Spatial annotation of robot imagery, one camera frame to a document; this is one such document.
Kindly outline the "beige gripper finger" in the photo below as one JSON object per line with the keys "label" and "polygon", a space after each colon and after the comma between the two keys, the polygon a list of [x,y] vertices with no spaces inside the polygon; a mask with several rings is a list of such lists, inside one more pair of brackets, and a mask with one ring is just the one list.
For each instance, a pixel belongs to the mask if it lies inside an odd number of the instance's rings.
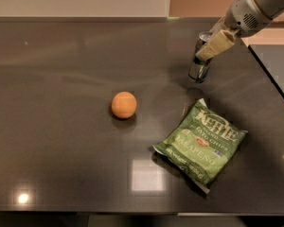
{"label": "beige gripper finger", "polygon": [[225,31],[224,17],[220,18],[219,21],[209,30],[212,36],[222,34]]}
{"label": "beige gripper finger", "polygon": [[235,44],[235,35],[226,29],[215,33],[196,53],[200,61],[208,61]]}

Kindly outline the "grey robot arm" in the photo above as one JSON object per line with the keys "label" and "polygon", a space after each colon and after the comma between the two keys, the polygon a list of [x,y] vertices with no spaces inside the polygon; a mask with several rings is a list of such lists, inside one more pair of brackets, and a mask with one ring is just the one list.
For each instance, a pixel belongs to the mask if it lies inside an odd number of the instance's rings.
{"label": "grey robot arm", "polygon": [[225,15],[209,30],[210,39],[197,52],[208,61],[235,44],[267,27],[284,12],[284,0],[235,0]]}

